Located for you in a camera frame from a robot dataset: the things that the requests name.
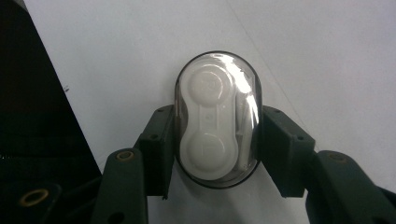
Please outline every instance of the screw hole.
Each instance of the screw hole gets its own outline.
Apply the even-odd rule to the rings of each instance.
[[[107,222],[109,224],[119,224],[125,219],[125,215],[121,212],[113,213],[111,216],[107,219]]]
[[[155,139],[158,138],[158,135],[157,134],[152,134],[152,135],[149,136],[149,138],[152,139],[152,140],[155,140]]]
[[[345,158],[343,155],[341,155],[339,153],[331,152],[331,153],[327,154],[327,156],[336,162],[347,163],[347,158]]]
[[[30,207],[43,202],[49,196],[47,189],[35,189],[24,194],[20,199],[20,205]]]
[[[122,151],[117,154],[116,159],[119,161],[129,161],[134,157],[134,153],[132,151]]]
[[[389,222],[382,217],[373,217],[373,222],[374,224],[389,224]]]

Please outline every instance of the oval plastic case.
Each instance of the oval plastic case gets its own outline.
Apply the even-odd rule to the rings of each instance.
[[[189,61],[176,84],[177,160],[198,184],[222,189],[257,166],[262,90],[241,57],[211,51]]]

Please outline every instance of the white background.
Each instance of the white background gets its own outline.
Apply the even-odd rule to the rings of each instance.
[[[396,191],[396,2],[25,0],[78,123],[103,170],[152,112],[173,103],[183,65],[221,49],[245,58],[265,105],[308,131],[317,150],[354,158]],[[150,223],[307,223],[261,166],[227,190],[194,185],[175,165]]]

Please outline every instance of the clear plastic container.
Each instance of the clear plastic container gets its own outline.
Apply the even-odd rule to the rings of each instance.
[[[254,69],[224,51],[187,63],[176,84],[177,160],[203,186],[223,189],[255,170],[262,89]]]

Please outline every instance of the brass ring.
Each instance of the brass ring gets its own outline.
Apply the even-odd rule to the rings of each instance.
[[[331,153],[327,154],[327,156],[330,157],[330,159],[332,159],[335,162],[347,163],[347,158],[340,153],[331,152]]]
[[[134,158],[134,153],[132,151],[122,151],[117,154],[117,160],[119,161],[130,161]]]
[[[30,207],[43,202],[50,195],[47,189],[34,189],[25,193],[20,199],[20,205],[23,207]]]

